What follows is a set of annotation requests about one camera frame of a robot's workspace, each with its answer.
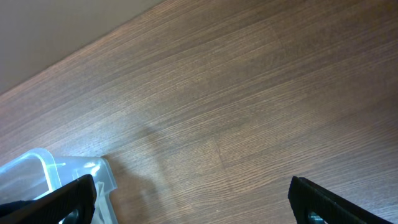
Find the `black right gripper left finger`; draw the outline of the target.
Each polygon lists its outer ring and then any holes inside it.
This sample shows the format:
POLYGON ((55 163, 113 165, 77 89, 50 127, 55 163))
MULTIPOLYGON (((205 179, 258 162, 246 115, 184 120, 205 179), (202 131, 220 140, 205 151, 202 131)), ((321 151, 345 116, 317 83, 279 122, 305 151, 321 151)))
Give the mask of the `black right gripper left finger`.
POLYGON ((1 218, 1 224, 90 224, 95 212, 93 176, 83 175, 52 193, 1 218))

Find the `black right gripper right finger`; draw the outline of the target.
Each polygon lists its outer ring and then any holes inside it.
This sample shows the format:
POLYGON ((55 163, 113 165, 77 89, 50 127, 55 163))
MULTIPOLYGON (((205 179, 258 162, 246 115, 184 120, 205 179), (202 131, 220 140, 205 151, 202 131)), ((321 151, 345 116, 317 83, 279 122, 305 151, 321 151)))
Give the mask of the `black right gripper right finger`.
POLYGON ((298 224, 388 223, 304 177, 292 177, 288 199, 298 224))

